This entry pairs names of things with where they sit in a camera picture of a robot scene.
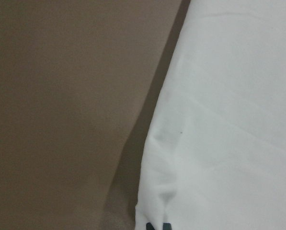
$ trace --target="crease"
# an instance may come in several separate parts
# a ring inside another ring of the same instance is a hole
[[[244,129],[244,128],[242,128],[242,127],[240,127],[240,126],[238,126],[238,125],[236,125],[236,124],[234,124],[234,123],[229,122],[228,120],[226,120],[225,118],[223,118],[221,115],[219,115],[218,113],[216,113],[215,111],[213,111],[213,110],[210,109],[209,107],[207,107],[207,106],[203,105],[202,103],[200,103],[198,100],[195,100],[195,99],[192,99],[192,98],[189,98],[189,100],[190,100],[191,102],[193,102],[194,104],[197,104],[198,106],[200,106],[200,107],[202,107],[202,108],[204,108],[204,109],[210,111],[213,115],[215,115],[216,117],[218,117],[218,118],[219,118],[220,120],[222,120],[223,122],[229,124],[230,126],[233,126],[233,127],[237,128],[238,130],[240,130],[241,132],[243,132],[243,133],[245,133],[245,134],[247,134],[247,135],[249,135],[249,136],[251,136],[251,137],[254,137],[254,139],[257,139],[257,140],[261,141],[262,143],[264,143],[264,144],[266,144],[266,145],[272,147],[273,149],[280,150],[280,151],[286,153],[286,150],[285,150],[285,149],[280,148],[280,147],[278,147],[278,146],[276,146],[276,145],[270,143],[269,141],[266,141],[266,140],[264,140],[264,139],[261,139],[261,138],[257,137],[256,135],[254,135],[253,133],[251,133],[250,131],[248,131],[248,130],[246,130],[246,129]]]
[[[176,153],[177,153],[177,146],[180,144],[180,142],[179,138],[177,138],[175,144],[173,145],[173,147],[170,149],[169,152],[167,152],[167,150],[163,147],[163,144],[166,145],[167,143],[160,144],[160,142],[153,135],[149,136],[149,142],[154,146],[153,148],[156,149],[156,152],[152,151],[153,157],[156,157],[159,162],[162,162],[167,166],[165,168],[162,167],[149,168],[149,170],[151,170],[153,173],[156,174],[156,181],[157,181],[157,184],[153,185],[151,193],[153,196],[156,196],[162,204],[161,205],[162,208],[159,210],[159,212],[162,218],[162,222],[165,223],[169,221],[167,212],[169,203],[173,200],[178,191]],[[161,154],[159,155],[159,152],[168,153],[170,161],[168,161]]]
[[[243,100],[243,101],[246,101],[248,104],[251,104],[251,105],[254,105],[255,107],[257,107],[258,109],[260,109],[261,111],[264,111],[266,114],[268,114],[269,116],[271,116],[274,120],[278,120],[279,119],[279,116],[278,115],[275,115],[274,113],[272,113],[270,110],[262,107],[260,104],[258,103],[255,103],[254,101],[250,100],[247,98],[247,95],[245,93],[238,93],[236,92],[233,88],[227,86],[225,83],[223,83],[222,81],[216,79],[216,78],[213,78],[211,77],[212,74],[210,74],[207,70],[205,70],[203,67],[197,65],[197,64],[194,64],[195,67],[197,67],[198,69],[200,69],[202,72],[204,72],[207,77],[209,78],[209,80],[211,81],[215,81],[217,82],[218,84],[224,86],[226,89],[228,89],[232,94],[234,94],[236,97],[238,97],[240,100]]]
[[[252,13],[241,13],[241,12],[221,12],[221,13],[208,13],[208,14],[203,14],[200,18],[214,18],[214,17],[229,17],[229,16],[245,16],[245,17],[251,17],[255,19],[262,20],[262,17],[259,17],[257,15],[254,15]]]

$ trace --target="dark object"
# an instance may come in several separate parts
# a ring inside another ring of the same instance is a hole
[[[170,223],[164,223],[163,230],[172,230],[172,225]]]
[[[155,230],[151,223],[146,224],[146,230]],[[163,223],[163,230],[172,230],[170,223]]]

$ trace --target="white fabric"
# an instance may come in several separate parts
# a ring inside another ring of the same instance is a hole
[[[286,230],[286,0],[191,2],[145,143],[147,222]]]

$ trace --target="brown wall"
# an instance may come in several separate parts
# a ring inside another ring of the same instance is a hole
[[[133,228],[188,3],[0,0],[0,230]]]

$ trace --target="white sheet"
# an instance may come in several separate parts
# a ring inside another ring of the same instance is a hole
[[[136,230],[286,230],[286,0],[193,0],[141,165]]]

